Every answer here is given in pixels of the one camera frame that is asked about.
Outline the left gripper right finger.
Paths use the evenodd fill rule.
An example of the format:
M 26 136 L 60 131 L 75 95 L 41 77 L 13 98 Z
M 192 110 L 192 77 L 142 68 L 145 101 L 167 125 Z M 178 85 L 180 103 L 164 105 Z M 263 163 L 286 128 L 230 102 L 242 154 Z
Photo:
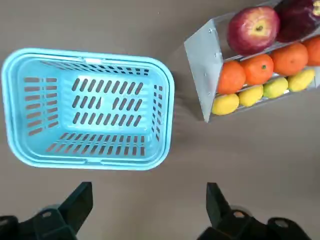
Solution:
M 264 224 L 244 210 L 232 209 L 215 182 L 206 185 L 206 211 L 211 226 L 199 240 L 311 240 L 288 218 L 272 217 Z

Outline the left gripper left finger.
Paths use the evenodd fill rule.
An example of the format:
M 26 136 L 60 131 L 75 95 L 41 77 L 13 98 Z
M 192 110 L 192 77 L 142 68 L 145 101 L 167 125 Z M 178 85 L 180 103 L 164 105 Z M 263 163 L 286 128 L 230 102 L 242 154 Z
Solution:
M 2 240 L 76 240 L 93 209 L 93 188 L 82 182 L 59 205 L 42 209 L 26 221 L 14 215 L 0 217 Z

